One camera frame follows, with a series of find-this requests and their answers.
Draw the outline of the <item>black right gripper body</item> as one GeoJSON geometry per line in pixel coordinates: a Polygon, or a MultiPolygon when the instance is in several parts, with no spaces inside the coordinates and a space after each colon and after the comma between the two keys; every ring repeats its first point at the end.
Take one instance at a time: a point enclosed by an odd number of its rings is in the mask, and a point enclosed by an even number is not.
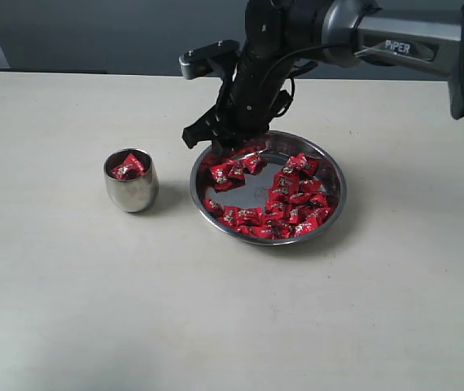
{"type": "Polygon", "coordinates": [[[203,141],[257,138],[269,130],[269,123],[287,103],[290,95],[278,99],[284,81],[295,63],[294,56],[261,58],[246,45],[231,78],[222,81],[216,102],[195,123],[182,131],[182,140],[193,148],[203,141]]]}

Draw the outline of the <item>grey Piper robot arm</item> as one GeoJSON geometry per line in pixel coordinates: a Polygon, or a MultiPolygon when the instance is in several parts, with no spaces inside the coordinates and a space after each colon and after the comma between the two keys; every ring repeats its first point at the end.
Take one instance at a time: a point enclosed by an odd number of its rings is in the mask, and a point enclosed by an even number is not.
{"type": "Polygon", "coordinates": [[[386,11],[374,1],[250,1],[245,33],[243,44],[224,40],[179,59],[184,78],[215,73],[222,81],[215,104],[183,130],[188,147],[209,141],[223,153],[266,133],[292,102],[284,82],[319,63],[366,62],[442,77],[451,116],[464,118],[464,4],[430,15],[386,11]]]}

